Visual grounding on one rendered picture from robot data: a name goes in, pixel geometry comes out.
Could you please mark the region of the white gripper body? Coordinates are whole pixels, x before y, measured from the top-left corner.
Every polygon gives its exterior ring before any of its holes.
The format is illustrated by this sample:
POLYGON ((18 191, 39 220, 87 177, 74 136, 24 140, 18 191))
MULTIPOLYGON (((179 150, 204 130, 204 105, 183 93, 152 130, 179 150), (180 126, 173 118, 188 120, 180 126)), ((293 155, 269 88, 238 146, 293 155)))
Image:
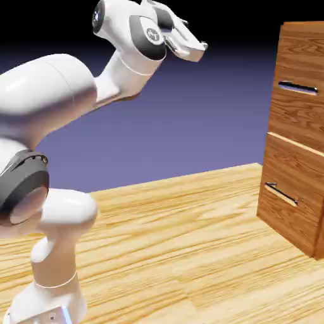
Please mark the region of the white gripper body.
POLYGON ((163 32, 165 44, 178 58, 198 62, 204 56, 208 48, 206 42, 199 41, 187 27, 188 22, 173 15, 173 28, 169 32, 163 32))

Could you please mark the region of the tall wood drawer front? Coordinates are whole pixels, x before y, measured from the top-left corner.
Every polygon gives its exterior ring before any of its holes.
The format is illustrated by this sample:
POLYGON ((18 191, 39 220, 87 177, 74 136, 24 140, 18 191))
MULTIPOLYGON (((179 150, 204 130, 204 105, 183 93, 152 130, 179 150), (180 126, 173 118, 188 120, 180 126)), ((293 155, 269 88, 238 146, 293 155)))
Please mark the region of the tall wood drawer front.
POLYGON ((280 29, 268 131, 324 153, 324 22, 285 22, 280 29), (318 88, 317 96, 278 82, 318 88))

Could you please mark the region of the light wood cabinet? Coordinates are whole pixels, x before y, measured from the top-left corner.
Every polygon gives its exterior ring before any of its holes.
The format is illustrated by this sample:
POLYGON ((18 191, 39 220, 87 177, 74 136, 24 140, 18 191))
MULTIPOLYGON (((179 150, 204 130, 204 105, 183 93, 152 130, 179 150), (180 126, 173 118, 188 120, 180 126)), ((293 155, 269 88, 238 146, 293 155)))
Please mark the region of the light wood cabinet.
POLYGON ((324 21, 281 26, 257 215, 324 259, 324 21))

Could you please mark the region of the short wood drawer front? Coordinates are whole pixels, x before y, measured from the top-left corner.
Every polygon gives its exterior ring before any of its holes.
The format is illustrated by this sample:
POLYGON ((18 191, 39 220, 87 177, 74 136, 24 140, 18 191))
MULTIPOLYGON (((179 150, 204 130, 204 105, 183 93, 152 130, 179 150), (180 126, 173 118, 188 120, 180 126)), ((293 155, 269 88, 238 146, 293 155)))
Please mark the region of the short wood drawer front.
POLYGON ((324 259, 324 153, 267 133, 257 216, 304 254, 324 259), (265 182, 297 199, 291 206, 265 182))

